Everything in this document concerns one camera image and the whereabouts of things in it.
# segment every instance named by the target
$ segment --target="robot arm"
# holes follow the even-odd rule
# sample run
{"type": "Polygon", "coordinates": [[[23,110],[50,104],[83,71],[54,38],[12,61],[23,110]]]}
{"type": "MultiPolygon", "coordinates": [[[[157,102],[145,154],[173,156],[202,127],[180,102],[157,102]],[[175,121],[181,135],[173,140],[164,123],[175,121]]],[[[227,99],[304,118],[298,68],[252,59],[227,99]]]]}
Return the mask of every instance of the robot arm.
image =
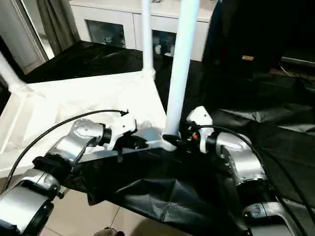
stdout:
{"type": "Polygon", "coordinates": [[[34,169],[0,195],[0,235],[37,236],[45,226],[62,181],[80,161],[87,147],[112,150],[119,138],[136,132],[136,121],[127,114],[109,127],[88,119],[77,120],[69,134],[59,139],[34,169]]]}
{"type": "Polygon", "coordinates": [[[197,132],[192,129],[193,126],[212,124],[212,119],[204,107],[193,110],[188,115],[187,122],[191,125],[188,128],[191,132],[184,141],[176,136],[164,135],[163,138],[184,148],[198,144],[201,153],[214,150],[219,159],[223,160],[233,185],[228,186],[232,190],[225,192],[233,195],[232,198],[237,198],[234,199],[235,202],[227,205],[237,209],[233,213],[242,218],[241,223],[237,222],[241,230],[246,226],[246,229],[249,229],[248,235],[253,236],[300,235],[296,224],[271,191],[267,175],[252,149],[233,134],[215,132],[210,127],[199,129],[197,132]],[[231,204],[240,204],[240,207],[238,209],[231,204]]]}

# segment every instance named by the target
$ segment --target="black tablecloth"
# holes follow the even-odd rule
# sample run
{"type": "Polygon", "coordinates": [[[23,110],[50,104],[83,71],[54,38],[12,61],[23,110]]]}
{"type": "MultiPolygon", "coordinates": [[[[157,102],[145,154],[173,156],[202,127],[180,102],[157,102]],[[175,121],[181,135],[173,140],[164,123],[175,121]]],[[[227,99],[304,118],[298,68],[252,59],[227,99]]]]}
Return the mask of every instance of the black tablecloth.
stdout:
{"type": "MultiPolygon", "coordinates": [[[[155,59],[156,86],[167,107],[172,59],[155,59]]],[[[79,42],[25,77],[34,83],[138,71],[142,53],[79,42]]],[[[7,93],[0,93],[5,104],[7,93]]],[[[315,206],[315,85],[312,80],[246,73],[192,61],[182,118],[206,107],[214,124],[250,137],[260,150],[277,157],[311,205],[315,206]]],[[[315,228],[300,199],[278,166],[262,155],[282,195],[306,227],[315,228]]],[[[86,192],[89,203],[109,200],[194,235],[234,230],[208,156],[160,149],[78,165],[64,183],[86,192]]]]}

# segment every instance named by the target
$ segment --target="tiled floor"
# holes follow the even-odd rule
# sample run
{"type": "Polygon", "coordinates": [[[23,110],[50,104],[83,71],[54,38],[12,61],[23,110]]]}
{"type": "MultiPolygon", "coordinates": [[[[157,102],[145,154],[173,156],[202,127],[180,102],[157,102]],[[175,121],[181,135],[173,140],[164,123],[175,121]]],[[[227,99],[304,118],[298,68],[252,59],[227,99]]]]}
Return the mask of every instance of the tiled floor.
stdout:
{"type": "Polygon", "coordinates": [[[111,224],[126,236],[187,236],[110,202],[89,206],[85,194],[72,190],[63,200],[54,200],[54,204],[41,236],[93,236],[111,224]]]}

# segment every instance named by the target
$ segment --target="gray curtain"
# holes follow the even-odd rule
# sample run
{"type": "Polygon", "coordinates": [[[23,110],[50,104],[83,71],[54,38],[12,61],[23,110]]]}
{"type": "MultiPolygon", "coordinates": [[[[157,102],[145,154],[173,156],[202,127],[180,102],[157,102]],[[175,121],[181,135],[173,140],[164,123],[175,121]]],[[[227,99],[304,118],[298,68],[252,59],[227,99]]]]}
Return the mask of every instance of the gray curtain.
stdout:
{"type": "Polygon", "coordinates": [[[55,55],[76,42],[62,0],[37,0],[48,42],[55,55]]]}

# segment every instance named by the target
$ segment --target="white tube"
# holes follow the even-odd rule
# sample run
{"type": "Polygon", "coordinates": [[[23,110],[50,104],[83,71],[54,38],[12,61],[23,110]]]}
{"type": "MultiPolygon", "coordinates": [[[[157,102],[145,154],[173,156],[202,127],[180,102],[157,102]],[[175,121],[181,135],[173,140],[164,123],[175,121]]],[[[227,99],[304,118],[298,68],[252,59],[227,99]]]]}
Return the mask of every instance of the white tube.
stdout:
{"type": "Polygon", "coordinates": [[[153,69],[153,41],[151,29],[151,0],[142,0],[142,44],[143,71],[154,74],[153,69]]]}
{"type": "Polygon", "coordinates": [[[200,0],[181,0],[164,134],[178,134],[200,0]]]}
{"type": "Polygon", "coordinates": [[[10,64],[0,52],[0,74],[9,86],[9,90],[19,89],[25,85],[25,83],[19,79],[10,64]]]}

